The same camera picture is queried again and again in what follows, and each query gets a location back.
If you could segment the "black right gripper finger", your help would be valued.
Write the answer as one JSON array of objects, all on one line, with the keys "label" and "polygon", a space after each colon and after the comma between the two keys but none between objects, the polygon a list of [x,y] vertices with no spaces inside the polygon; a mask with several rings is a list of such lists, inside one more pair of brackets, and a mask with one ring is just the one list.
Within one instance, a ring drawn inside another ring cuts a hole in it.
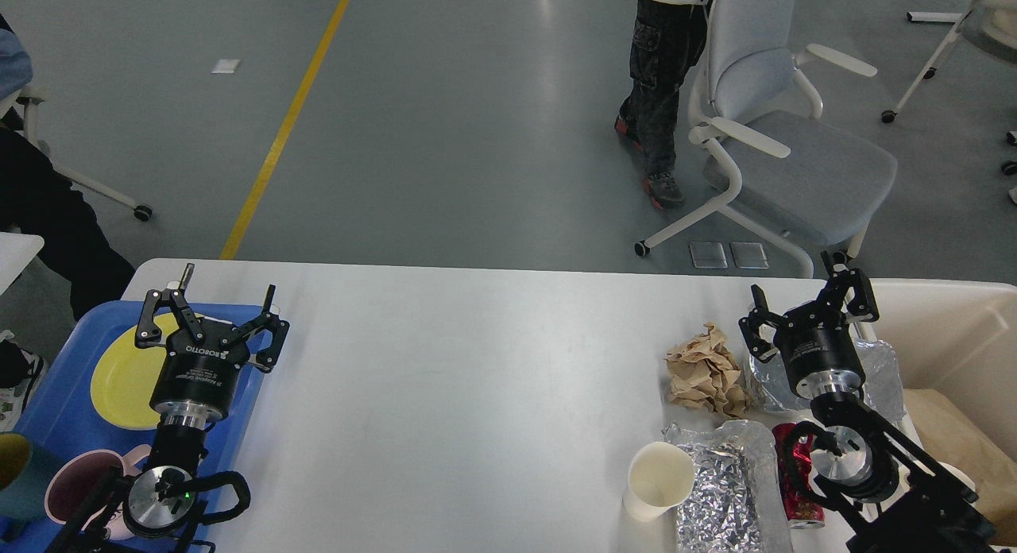
[{"label": "black right gripper finger", "polygon": [[846,252],[821,252],[827,274],[824,288],[811,308],[811,321],[818,325],[874,323],[880,318],[871,281],[851,264]]},{"label": "black right gripper finger", "polygon": [[786,317],[769,309],[765,292],[759,285],[752,285],[749,290],[752,293],[752,309],[738,321],[738,325],[747,344],[747,352],[759,362],[767,364],[777,357],[779,348],[774,343],[776,337],[763,337],[760,329],[769,327],[774,331],[785,330]]}]

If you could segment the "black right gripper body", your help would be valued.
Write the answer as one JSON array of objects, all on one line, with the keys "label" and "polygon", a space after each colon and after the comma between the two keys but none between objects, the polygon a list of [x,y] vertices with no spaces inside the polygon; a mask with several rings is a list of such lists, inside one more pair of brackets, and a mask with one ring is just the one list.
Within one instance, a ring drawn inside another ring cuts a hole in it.
[{"label": "black right gripper body", "polygon": [[842,311],[785,315],[773,337],[791,392],[802,400],[826,393],[855,394],[868,375]]}]

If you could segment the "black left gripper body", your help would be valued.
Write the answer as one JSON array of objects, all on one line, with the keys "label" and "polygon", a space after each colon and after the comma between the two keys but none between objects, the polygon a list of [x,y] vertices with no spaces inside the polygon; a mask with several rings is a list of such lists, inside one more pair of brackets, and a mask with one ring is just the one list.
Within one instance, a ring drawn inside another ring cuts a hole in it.
[{"label": "black left gripper body", "polygon": [[206,427],[230,414],[250,350],[244,342],[224,346],[210,331],[203,337],[210,343],[196,344],[185,330],[168,336],[167,357],[149,397],[161,426]]}]

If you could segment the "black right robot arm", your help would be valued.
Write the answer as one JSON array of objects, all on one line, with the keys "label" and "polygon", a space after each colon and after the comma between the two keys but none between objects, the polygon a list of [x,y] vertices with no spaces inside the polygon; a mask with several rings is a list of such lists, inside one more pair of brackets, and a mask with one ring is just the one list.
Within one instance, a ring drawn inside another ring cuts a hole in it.
[{"label": "black right robot arm", "polygon": [[759,362],[781,358],[791,392],[810,406],[777,453],[804,500],[849,524],[850,552],[989,552],[994,524],[977,492],[864,401],[868,374],[849,333],[880,317],[871,281],[842,252],[824,252],[816,299],[783,314],[752,286],[740,329]]}]

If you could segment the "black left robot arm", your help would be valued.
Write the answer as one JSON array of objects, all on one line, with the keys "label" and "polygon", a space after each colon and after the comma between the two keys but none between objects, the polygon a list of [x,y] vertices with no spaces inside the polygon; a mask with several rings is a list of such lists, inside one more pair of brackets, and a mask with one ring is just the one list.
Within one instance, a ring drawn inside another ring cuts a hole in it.
[{"label": "black left robot arm", "polygon": [[244,323],[200,317],[186,300],[194,271],[187,264],[174,288],[149,290],[135,330],[137,348],[164,348],[149,408],[160,417],[148,458],[137,474],[110,467],[48,544],[50,552],[124,552],[108,524],[119,513],[130,534],[169,538],[174,551],[197,543],[204,525],[225,523],[248,509],[251,492],[239,472],[200,476],[206,437],[228,418],[246,367],[270,374],[289,332],[273,313],[275,285],[264,306]]}]

